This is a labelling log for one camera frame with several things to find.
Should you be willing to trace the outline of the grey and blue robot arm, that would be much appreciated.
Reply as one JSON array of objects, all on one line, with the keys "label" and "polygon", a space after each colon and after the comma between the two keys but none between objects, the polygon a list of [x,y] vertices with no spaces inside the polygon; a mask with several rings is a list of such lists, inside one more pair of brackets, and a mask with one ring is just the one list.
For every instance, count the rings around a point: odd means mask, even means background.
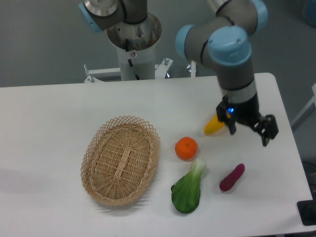
[{"label": "grey and blue robot arm", "polygon": [[[182,27],[176,51],[216,73],[223,94],[216,113],[230,133],[237,123],[248,126],[266,146],[278,127],[273,115],[259,112],[248,37],[266,25],[267,8],[261,0],[211,0],[209,5],[215,19]],[[162,28],[145,0],[85,0],[79,11],[92,31],[107,32],[117,48],[122,80],[155,78],[154,51]]]}]

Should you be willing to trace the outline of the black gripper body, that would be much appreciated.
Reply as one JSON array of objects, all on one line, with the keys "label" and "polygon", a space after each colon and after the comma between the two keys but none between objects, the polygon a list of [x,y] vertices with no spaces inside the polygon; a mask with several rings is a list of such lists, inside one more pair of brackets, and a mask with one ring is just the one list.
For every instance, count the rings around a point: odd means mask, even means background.
[{"label": "black gripper body", "polygon": [[259,100],[256,82],[252,81],[242,89],[221,89],[222,101],[216,108],[218,120],[224,122],[226,116],[235,118],[236,122],[254,130],[255,124],[262,116],[259,112]]}]

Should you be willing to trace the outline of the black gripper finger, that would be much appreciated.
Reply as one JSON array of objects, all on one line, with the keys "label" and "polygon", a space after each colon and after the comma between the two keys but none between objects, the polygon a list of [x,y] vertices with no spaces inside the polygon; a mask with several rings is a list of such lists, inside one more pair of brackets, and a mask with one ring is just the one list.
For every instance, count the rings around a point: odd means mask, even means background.
[{"label": "black gripper finger", "polygon": [[236,120],[233,117],[226,116],[224,118],[224,123],[228,127],[231,135],[234,135],[237,130],[235,122]]},{"label": "black gripper finger", "polygon": [[254,131],[261,136],[262,145],[266,147],[270,140],[275,139],[279,132],[275,116],[260,116],[259,121],[254,126]]}]

